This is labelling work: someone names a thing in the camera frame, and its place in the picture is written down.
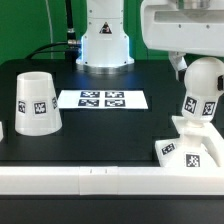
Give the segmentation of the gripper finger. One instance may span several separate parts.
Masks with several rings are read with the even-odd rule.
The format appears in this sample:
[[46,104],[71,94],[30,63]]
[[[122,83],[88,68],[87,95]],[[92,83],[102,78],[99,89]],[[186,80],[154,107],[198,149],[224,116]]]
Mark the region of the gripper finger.
[[224,90],[224,75],[220,75],[218,77],[218,85],[217,85],[218,90]]

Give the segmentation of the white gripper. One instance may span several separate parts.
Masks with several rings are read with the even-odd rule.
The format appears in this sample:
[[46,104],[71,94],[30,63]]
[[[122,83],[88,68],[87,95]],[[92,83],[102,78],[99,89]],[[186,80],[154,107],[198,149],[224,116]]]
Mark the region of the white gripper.
[[140,15],[144,43],[169,51],[180,82],[185,53],[224,57],[224,0],[144,0]]

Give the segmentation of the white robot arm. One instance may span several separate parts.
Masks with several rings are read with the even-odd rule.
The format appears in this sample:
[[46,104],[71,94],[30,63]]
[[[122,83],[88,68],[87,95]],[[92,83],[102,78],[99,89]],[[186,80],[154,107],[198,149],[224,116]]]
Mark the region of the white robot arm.
[[[115,74],[132,66],[129,37],[123,29],[124,0],[86,0],[87,30],[81,38],[80,70]],[[143,42],[166,51],[184,78],[187,54],[224,57],[224,0],[143,0]]]

